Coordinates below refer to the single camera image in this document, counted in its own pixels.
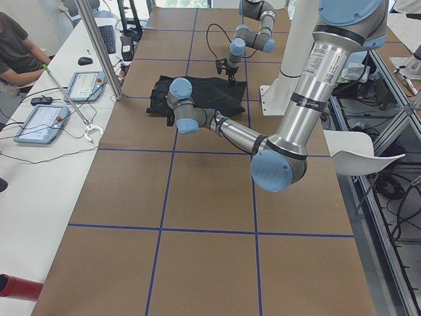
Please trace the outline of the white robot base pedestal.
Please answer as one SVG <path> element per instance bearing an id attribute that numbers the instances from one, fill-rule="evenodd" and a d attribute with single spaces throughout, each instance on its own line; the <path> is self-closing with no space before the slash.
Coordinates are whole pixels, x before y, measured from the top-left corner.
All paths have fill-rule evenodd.
<path id="1" fill-rule="evenodd" d="M 280 72 L 269 86 L 260 87 L 264 116 L 280 116 L 287 109 L 314 45 L 312 31 L 319 18 L 318 1 L 299 0 L 295 6 Z"/>

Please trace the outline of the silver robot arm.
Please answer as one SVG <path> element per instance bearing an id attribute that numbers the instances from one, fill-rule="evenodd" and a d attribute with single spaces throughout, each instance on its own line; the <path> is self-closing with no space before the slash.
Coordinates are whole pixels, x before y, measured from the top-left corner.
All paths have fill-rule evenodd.
<path id="1" fill-rule="evenodd" d="M 270 136 L 256 132 L 216 109 L 196 107 L 192 86 L 176 78 L 166 102 L 178 132 L 208 128 L 250 153 L 254 182 L 279 192 L 307 171 L 307 142 L 325 110 L 349 57 L 385 43 L 387 1 L 299 1 L 287 37 L 279 75 L 259 88 L 257 109 L 280 125 Z"/>
<path id="2" fill-rule="evenodd" d="M 257 33 L 250 31 L 245 24 L 241 24 L 235 29 L 228 58 L 222 59 L 220 62 L 221 69 L 225 69 L 228 83 L 231 86 L 235 84 L 235 74 L 247 47 L 271 53 L 275 45 L 272 31 L 276 21 L 276 12 L 269 2 L 242 0 L 239 2 L 239 14 L 259 21 L 260 28 Z"/>

